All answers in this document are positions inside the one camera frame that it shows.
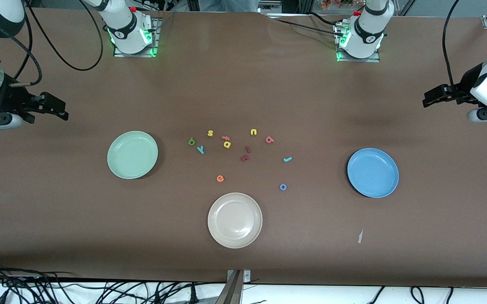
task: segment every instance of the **brown table surface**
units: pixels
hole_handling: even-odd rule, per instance
[[[71,63],[95,61],[85,11],[38,15]],[[114,58],[105,33],[104,58],[88,72],[66,67],[34,25],[44,78],[29,91],[65,100],[70,119],[39,114],[0,131],[0,264],[100,278],[222,281],[226,269],[249,268],[266,283],[487,286],[487,123],[467,121],[470,105],[421,102],[448,81],[443,23],[393,18],[381,63],[361,64],[336,62],[328,35],[263,15],[176,13],[157,58]],[[27,42],[25,29],[19,38]],[[447,38],[456,80],[487,58],[479,19],[452,19]],[[0,40],[7,73],[23,56]],[[29,63],[19,79],[35,77]],[[138,180],[106,164],[112,141],[131,130],[160,145]],[[346,177],[365,147],[399,167],[387,198],[365,198]],[[258,239],[240,250],[208,232],[211,204],[229,192],[263,212]]]

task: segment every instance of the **black cable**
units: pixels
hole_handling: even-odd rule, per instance
[[[414,289],[417,289],[419,291],[419,295],[422,298],[421,302],[416,298],[416,296],[414,296]],[[422,292],[421,288],[419,288],[417,286],[411,287],[411,296],[413,297],[414,301],[416,301],[417,304],[425,304],[425,300],[423,298],[423,292]]]
[[[450,8],[450,12],[448,12],[448,16],[446,16],[446,21],[444,21],[444,29],[442,30],[442,52],[444,53],[444,61],[446,62],[446,71],[448,72],[448,79],[450,80],[450,87],[452,88],[452,92],[457,99],[462,100],[463,102],[468,102],[461,96],[459,96],[457,92],[457,88],[454,85],[454,77],[452,77],[452,68],[450,67],[450,60],[448,60],[448,52],[446,51],[446,29],[448,28],[448,23],[450,22],[450,17],[452,16],[452,12],[454,12],[455,6],[459,0],[455,0],[454,4],[452,4],[452,8]]]
[[[17,278],[17,277],[10,277],[9,275],[7,275],[5,273],[5,272],[10,273],[11,271],[19,271],[19,272],[25,272],[25,273],[29,273],[29,274],[39,275],[41,277],[41,279],[44,279],[44,281],[46,282],[47,285],[50,284],[49,279],[51,277],[49,277],[49,274],[54,275],[57,279],[57,273],[62,273],[61,271],[51,271],[51,272],[43,273],[40,271],[31,270],[31,269],[14,268],[14,267],[0,267],[0,278],[2,279],[2,285],[4,287],[8,287],[8,289],[10,291],[17,294],[19,296],[21,303],[22,303],[22,300],[25,300],[26,303],[29,303],[29,301],[27,299],[23,298],[23,296],[21,296],[18,288],[27,289],[31,293],[33,299],[37,300],[38,302],[45,302],[45,303],[46,302],[51,302],[51,303],[58,303],[59,302],[53,288],[50,288],[52,291],[52,294],[50,295],[50,291],[46,285],[43,285],[42,283],[40,283],[40,284],[35,283],[34,287],[37,288],[37,291],[38,291],[38,294],[37,294],[27,283],[23,282],[22,279]],[[48,301],[44,298],[43,293],[46,293],[46,295],[48,296],[48,299],[49,299]]]
[[[378,296],[380,296],[380,294],[382,293],[382,291],[386,288],[386,286],[382,286],[378,292],[375,294],[375,297],[373,298],[373,300],[371,302],[369,302],[369,304],[375,304],[375,302],[378,300]]]
[[[121,298],[123,298],[123,297],[124,297],[124,294],[127,294],[127,293],[128,293],[128,292],[130,292],[132,289],[134,289],[134,288],[136,288],[136,287],[138,287],[138,286],[140,286],[140,285],[142,285],[142,284],[145,284],[145,282],[140,282],[140,283],[138,283],[137,285],[133,285],[133,287],[131,287],[131,288],[129,288],[129,289],[127,289],[127,290],[125,290],[124,292],[122,292],[122,293],[120,294],[120,296],[118,296],[116,299],[114,299],[113,301],[110,301],[110,304],[116,304],[116,302],[117,302],[119,299],[121,299]]]
[[[57,276],[57,273],[54,273],[54,277],[56,278],[56,283],[58,283],[58,285],[60,286],[61,291],[63,292],[63,294],[67,297],[67,299],[69,299],[69,301],[71,302],[71,304],[75,304],[73,302],[73,300],[69,297],[69,295],[67,294],[67,292],[65,291],[65,288],[63,288],[63,286],[61,285],[61,282],[60,282],[59,277]],[[50,288],[52,288],[52,290],[54,290],[54,287],[52,286],[52,283],[50,283]]]
[[[156,11],[159,10],[158,8],[152,6],[151,4],[145,4],[143,1],[139,1],[139,0],[132,0],[132,1],[141,4],[141,5],[145,6],[146,8],[150,8],[151,10],[156,10]]]
[[[52,43],[52,41],[50,40],[50,38],[48,37],[48,35],[44,31],[41,23],[39,22],[39,19],[37,19],[37,16],[35,15],[35,12],[33,11],[33,8],[31,7],[30,2],[28,0],[26,0],[25,3],[27,5],[27,8],[29,8],[29,12],[31,12],[31,15],[33,16],[33,19],[35,19],[35,23],[37,23],[37,26],[41,30],[41,33],[43,34],[44,38],[46,38],[46,41],[48,41],[48,44],[50,44],[50,46],[52,47],[52,50],[54,50],[57,57],[59,57],[71,69],[74,69],[76,71],[89,71],[89,70],[93,69],[94,67],[96,67],[97,64],[99,64],[99,62],[101,61],[101,58],[103,57],[103,51],[104,51],[103,36],[101,35],[101,30],[99,29],[99,26],[97,25],[97,21],[95,21],[95,18],[91,14],[91,11],[89,11],[89,8],[87,8],[87,5],[85,5],[85,3],[82,0],[78,0],[78,1],[80,2],[80,4],[82,4],[82,6],[85,8],[85,10],[87,10],[87,13],[89,14],[89,16],[91,17],[91,20],[95,24],[95,28],[97,29],[97,33],[99,35],[99,41],[101,42],[101,51],[99,54],[99,58],[97,58],[97,61],[95,63],[93,63],[93,65],[91,67],[84,68],[84,69],[75,67],[74,65],[70,64],[67,60],[65,60],[65,58],[63,58],[61,56],[60,52],[58,52],[58,50],[54,46],[54,43]]]
[[[27,26],[27,35],[29,36],[29,44],[27,45],[27,49],[29,50],[29,52],[31,52],[31,50],[33,49],[33,33],[31,32],[31,23],[29,23],[29,18],[27,17],[27,14],[25,14],[25,25]],[[26,54],[24,60],[22,61],[22,65],[20,65],[18,71],[14,75],[14,79],[17,79],[20,76],[28,60],[29,54]]]
[[[41,66],[39,65],[38,61],[37,61],[37,58],[35,58],[35,56],[33,56],[33,53],[28,50],[24,44],[22,42],[20,42],[20,40],[18,40],[16,37],[14,36],[11,36],[8,32],[6,32],[4,29],[1,29],[0,28],[0,33],[4,34],[6,37],[8,38],[11,38],[14,42],[16,42],[23,50],[25,50],[25,52],[31,57],[31,60],[33,60],[33,63],[35,64],[35,67],[37,67],[37,72],[38,72],[38,77],[37,77],[37,80],[33,81],[33,82],[30,82],[30,83],[23,83],[22,86],[25,87],[25,86],[31,86],[31,85],[35,85],[39,82],[41,82],[41,79],[42,79],[42,71],[41,71]]]
[[[192,285],[195,285],[195,286],[198,286],[198,285],[207,285],[207,284],[212,284],[212,283],[209,283],[209,282],[203,282],[203,283],[191,283],[191,284],[186,284],[186,285],[183,285],[181,287],[178,287],[174,290],[170,290],[169,292],[167,292],[166,294],[163,294],[162,297],[163,297],[163,300],[161,302],[161,304],[164,304],[164,302],[170,298],[171,296],[173,296],[174,294],[180,292],[181,290],[183,289],[186,289],[186,288],[189,288],[191,287]]]
[[[343,19],[341,20],[338,20],[338,21],[328,21],[326,19],[323,19],[322,16],[320,16],[319,14],[317,14],[316,12],[313,12],[313,11],[310,11],[308,13],[306,13],[306,15],[313,15],[315,17],[317,17],[320,21],[326,23],[326,24],[329,24],[329,25],[335,25],[336,23],[340,22],[340,21],[343,21]]]
[[[171,286],[175,286],[175,285],[178,285],[179,283],[170,283],[168,284],[166,287],[163,287],[161,290],[159,290],[159,286],[161,285],[161,283],[157,283],[157,288],[155,288],[155,293],[153,294],[153,296],[149,296],[148,298],[146,298],[142,304],[146,304],[147,302],[152,302],[152,303],[157,303],[159,302],[160,300],[160,292],[162,292],[164,289],[167,289]]]
[[[196,296],[195,284],[191,283],[191,297],[189,298],[189,304],[197,304],[200,299]]]
[[[175,288],[177,285],[178,285],[178,284],[174,284],[174,285],[172,285],[172,286],[170,287],[170,289],[168,289],[168,292],[164,293],[164,294],[162,295],[162,298],[159,298],[158,303],[160,303],[160,304],[164,304],[164,302],[166,302],[166,300],[167,300],[168,298],[170,298],[170,296],[171,296],[171,295],[170,295],[170,292],[171,292],[172,290],[174,290],[174,288]]]
[[[454,287],[450,287],[450,292],[448,293],[448,297],[446,298],[446,304],[450,304],[450,299],[452,298],[452,294],[454,294]]]
[[[130,296],[132,298],[136,298],[136,299],[139,299],[139,300],[146,300],[146,298],[144,297],[141,297],[141,296],[137,296],[136,294],[130,294],[130,293],[126,293],[126,292],[122,292],[120,290],[116,290],[116,289],[111,289],[110,287],[91,287],[91,286],[86,286],[86,285],[83,285],[83,284],[80,284],[80,283],[72,283],[72,284],[68,284],[68,285],[65,285],[64,287],[62,285],[60,285],[60,287],[54,287],[54,286],[51,286],[51,288],[53,289],[62,289],[62,290],[65,290],[65,288],[67,287],[71,287],[71,286],[78,286],[80,288],[83,288],[83,289],[91,289],[91,290],[95,290],[95,289],[108,289],[108,290],[111,290],[113,292],[116,292],[116,293],[119,293],[119,294],[122,294],[124,296]]]
[[[323,29],[317,29],[316,27],[308,27],[307,25],[293,23],[293,22],[290,22],[290,21],[284,21],[284,20],[279,20],[279,19],[276,19],[276,20],[279,21],[279,22],[282,22],[282,23],[296,25],[296,27],[304,27],[305,29],[310,29],[310,30],[313,30],[313,31],[319,31],[319,32],[323,32],[323,33],[330,33],[330,34],[336,35],[336,36],[342,36],[343,35],[342,33],[334,33],[332,31],[326,31],[326,30],[323,30]]]
[[[123,283],[114,283],[114,285],[112,285],[112,289],[118,289],[118,288],[122,287],[125,284],[126,284],[125,282],[123,282]],[[108,293],[106,293],[106,290],[103,291],[103,293],[99,296],[99,298],[97,299],[97,301],[95,302],[95,304],[102,304],[103,303],[103,300],[106,299],[106,297],[108,297],[108,295],[111,294],[112,292],[113,292],[113,290],[110,290],[110,292],[108,292]]]

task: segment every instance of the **cable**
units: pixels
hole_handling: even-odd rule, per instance
[[[14,277],[11,275],[11,272],[19,271],[21,273],[27,273],[30,275],[35,275],[38,277],[30,278],[30,277]],[[0,267],[0,282],[2,283],[3,287],[6,287],[6,294],[14,293],[19,297],[20,304],[59,304],[61,303],[60,300],[56,296],[55,289],[61,289],[61,292],[65,295],[67,300],[71,304],[75,304],[73,299],[69,296],[66,292],[66,288],[71,286],[79,286],[85,289],[102,289],[102,293],[96,300],[96,304],[104,304],[108,302],[108,298],[112,295],[112,293],[117,293],[117,296],[114,296],[113,300],[110,301],[110,304],[116,304],[120,300],[126,297],[133,298],[135,300],[135,304],[165,304],[166,300],[168,300],[171,296],[178,293],[179,291],[191,288],[191,301],[198,302],[198,298],[196,297],[196,290],[195,286],[197,285],[205,285],[211,284],[208,282],[192,282],[183,284],[181,282],[174,282],[170,283],[161,288],[161,283],[157,283],[156,292],[153,296],[150,296],[150,292],[147,286],[149,281],[119,281],[109,285],[106,283],[104,287],[89,287],[85,285],[81,285],[79,283],[73,283],[69,285],[63,286],[60,282],[58,277],[58,273],[63,273],[62,271],[50,271],[50,272],[40,272],[35,271],[32,269],[22,269],[22,268],[13,268],[13,267]],[[144,285],[147,291],[147,297],[144,298],[142,296],[137,296],[135,294],[129,293],[131,290],[137,288],[140,285]],[[118,290],[118,288],[126,287],[127,289],[124,291]],[[30,296],[26,297],[27,294],[22,294],[23,291],[27,290],[30,293]]]
[[[189,304],[197,304],[200,299],[196,296],[195,284],[191,283],[191,297],[189,298]]]
[[[452,8],[450,8],[450,12],[448,12],[448,16],[446,17],[446,21],[444,21],[444,29],[442,30],[442,52],[444,53],[444,61],[446,62],[446,71],[448,72],[448,79],[450,80],[450,87],[452,88],[452,92],[457,99],[462,100],[463,102],[467,102],[464,98],[459,96],[457,92],[457,88],[454,85],[454,77],[452,77],[452,68],[450,67],[450,60],[448,60],[448,52],[446,51],[446,29],[448,28],[448,23],[450,22],[450,17],[452,16],[452,12],[454,12],[455,6],[459,0],[455,0],[454,4],[452,4]]]
[[[316,12],[313,12],[313,11],[310,11],[310,12],[306,13],[306,15],[313,15],[313,16],[317,17],[320,21],[322,21],[322,22],[324,22],[326,24],[329,24],[329,25],[335,25],[336,23],[343,21],[343,19],[338,20],[338,21],[333,21],[333,22],[332,21],[328,21],[326,19],[323,19],[322,16],[320,16],[319,14],[317,14]]]
[[[284,21],[284,20],[279,20],[279,19],[276,19],[276,20],[279,21],[279,22],[282,22],[282,23],[296,25],[296,27],[304,27],[305,29],[310,29],[310,30],[313,30],[313,31],[319,31],[319,32],[323,32],[323,33],[330,33],[330,34],[336,35],[336,36],[342,36],[343,35],[342,33],[334,33],[332,31],[326,31],[326,30],[322,30],[322,29],[317,29],[316,27],[308,27],[307,25],[293,23],[293,22],[290,22],[290,21]]]
[[[27,35],[29,36],[29,44],[27,46],[27,49],[29,50],[29,52],[31,52],[31,50],[33,49],[33,33],[31,32],[31,23],[29,23],[29,18],[27,17],[27,14],[25,14],[25,25],[27,25]],[[14,79],[17,79],[20,76],[28,60],[29,54],[26,54],[24,60],[22,61],[22,65],[20,65],[18,71],[14,75]]]
[[[91,67],[88,67],[85,69],[75,67],[74,65],[70,64],[67,60],[65,60],[65,58],[63,58],[61,56],[60,52],[58,52],[58,50],[56,49],[56,47],[54,46],[54,44],[52,43],[52,41],[50,40],[50,38],[48,37],[46,32],[44,31],[41,23],[37,19],[37,16],[35,15],[35,12],[33,11],[33,8],[31,7],[31,3],[29,2],[29,0],[26,0],[25,3],[27,5],[27,8],[29,8],[29,12],[31,12],[31,15],[33,16],[33,19],[35,19],[35,23],[37,23],[39,29],[41,30],[41,33],[43,34],[44,38],[46,38],[46,41],[48,41],[48,44],[50,44],[50,46],[52,47],[52,50],[54,50],[57,57],[59,57],[71,69],[74,69],[76,71],[89,71],[89,70],[93,69],[94,67],[96,67],[97,64],[99,64],[99,62],[101,61],[101,58],[103,57],[103,51],[104,51],[103,36],[101,35],[101,30],[99,29],[99,26],[97,25],[97,21],[95,21],[95,18],[93,17],[93,15],[91,15],[91,11],[89,11],[89,8],[87,8],[87,6],[85,5],[85,3],[82,0],[78,0],[78,1],[82,4],[82,6],[85,8],[85,10],[87,10],[87,13],[89,14],[89,16],[91,17],[91,20],[95,24],[95,27],[97,29],[97,33],[99,35],[99,40],[101,42],[101,52],[99,54],[99,58],[97,58],[97,61],[95,63],[93,63],[93,65]]]
[[[165,23],[168,23],[168,20],[170,20],[170,18],[172,18],[172,16],[174,16],[175,13],[176,12],[172,12],[166,19],[163,19],[164,18],[164,13],[163,13],[163,15],[161,16],[161,24],[159,25],[158,29],[161,29],[161,27],[163,27]]]
[[[371,302],[369,302],[368,304],[375,304],[375,302],[378,300],[378,296],[380,296],[380,294],[382,293],[382,291],[386,288],[386,286],[382,286],[378,292],[375,294],[375,297],[373,298],[373,300]]]
[[[28,87],[31,85],[35,85],[39,82],[41,82],[42,79],[42,71],[41,71],[41,66],[39,65],[37,58],[33,56],[33,53],[28,50],[20,40],[18,40],[16,37],[11,36],[8,32],[6,32],[4,29],[0,28],[0,33],[4,34],[6,37],[11,38],[14,42],[16,42],[25,52],[31,57],[31,60],[33,60],[33,63],[35,64],[35,67],[37,67],[37,72],[38,72],[38,77],[37,80],[29,83],[12,83],[11,87]]]
[[[150,8],[151,10],[156,10],[156,11],[159,10],[158,8],[152,6],[151,4],[145,4],[143,1],[139,1],[139,0],[132,0],[132,1],[141,4],[141,5],[145,6],[146,8]]]
[[[416,298],[416,296],[414,296],[414,289],[417,289],[419,291],[419,295],[422,298],[422,301],[421,302],[418,301],[418,299]],[[411,296],[413,297],[414,301],[416,301],[417,304],[425,304],[425,301],[423,299],[423,292],[422,292],[421,288],[419,288],[417,286],[411,287]]]
[[[450,287],[450,292],[448,293],[448,297],[446,298],[446,304],[450,304],[450,299],[452,298],[452,294],[454,294],[454,287]]]

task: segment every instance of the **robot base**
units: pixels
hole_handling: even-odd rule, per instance
[[[162,19],[152,18],[151,19],[151,44],[146,46],[141,52],[136,54],[126,54],[121,52],[118,48],[114,46],[114,57],[140,57],[140,58],[151,58],[157,57],[157,50],[159,48],[159,39],[161,36],[161,24]]]
[[[342,33],[343,35],[346,35],[346,31],[349,28],[348,27],[349,20],[345,19],[342,22],[336,23],[336,25],[333,25],[333,29],[335,33]],[[378,55],[378,50],[375,50],[373,55],[367,57],[367,58],[355,58],[353,56],[350,56],[346,50],[341,48],[340,43],[341,41],[345,39],[345,36],[335,36],[335,48],[336,48],[336,55],[337,55],[337,61],[350,61],[350,62],[380,62],[380,56]]]

